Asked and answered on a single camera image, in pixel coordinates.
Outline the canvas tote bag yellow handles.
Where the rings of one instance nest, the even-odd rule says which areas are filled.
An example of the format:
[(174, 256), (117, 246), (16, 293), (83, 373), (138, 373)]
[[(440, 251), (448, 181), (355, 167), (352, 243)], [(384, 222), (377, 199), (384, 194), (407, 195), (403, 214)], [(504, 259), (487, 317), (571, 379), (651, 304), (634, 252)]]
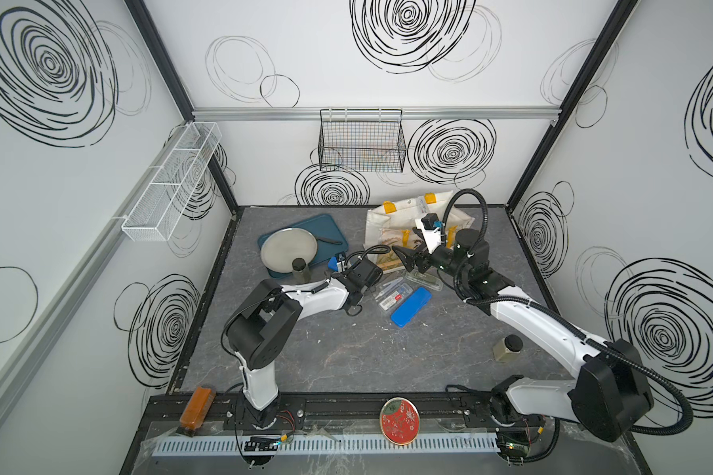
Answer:
[[(364, 233), (364, 247), (373, 245), (403, 245), (415, 249), (421, 243), (421, 237), (416, 235), (413, 228), (420, 228), (417, 220), (427, 214), (436, 214), (439, 218), (443, 215), (453, 197), (453, 192), (428, 193), (416, 198), (400, 201), (386, 201), (383, 205), (366, 214), (366, 232)], [(447, 219), (447, 247), (452, 246), (453, 239), (461, 229), (469, 229), (475, 223), (475, 218), (464, 211), (454, 208)], [(368, 257), (385, 273), (392, 273), (404, 269), (398, 256), (390, 251), (387, 255), (371, 255)]]

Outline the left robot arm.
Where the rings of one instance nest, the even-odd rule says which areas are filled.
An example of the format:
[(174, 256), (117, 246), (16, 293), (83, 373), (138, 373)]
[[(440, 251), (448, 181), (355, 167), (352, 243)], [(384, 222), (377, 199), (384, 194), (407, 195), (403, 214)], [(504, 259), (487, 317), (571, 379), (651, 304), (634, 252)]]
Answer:
[(259, 429), (275, 422), (279, 408), (275, 360), (296, 324), (321, 313), (360, 307), (366, 291), (382, 275), (383, 270), (365, 257), (323, 280), (282, 285), (265, 279), (255, 287), (225, 322), (220, 338), (224, 350), (240, 364), (243, 386), (239, 404), (247, 415), (239, 420)]

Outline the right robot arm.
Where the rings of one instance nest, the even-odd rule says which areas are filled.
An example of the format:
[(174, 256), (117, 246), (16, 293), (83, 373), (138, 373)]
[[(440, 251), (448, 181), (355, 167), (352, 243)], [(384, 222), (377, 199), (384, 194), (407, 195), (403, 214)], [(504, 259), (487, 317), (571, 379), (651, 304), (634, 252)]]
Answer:
[[(693, 409), (687, 397), (647, 368), (632, 344), (610, 342), (578, 328), (494, 270), (489, 244), (480, 231), (460, 231), (450, 249), (396, 245), (392, 250), (409, 271), (424, 273), (435, 268), (449, 275), (459, 300), (511, 326), (568, 372), (566, 380), (513, 375), (498, 384), (489, 397), (489, 413), (498, 425), (512, 426), (530, 415), (545, 416), (579, 424), (602, 441), (617, 441), (627, 431), (667, 437), (692, 425)], [(655, 407), (653, 383), (669, 392), (681, 410), (669, 426), (639, 423)]]

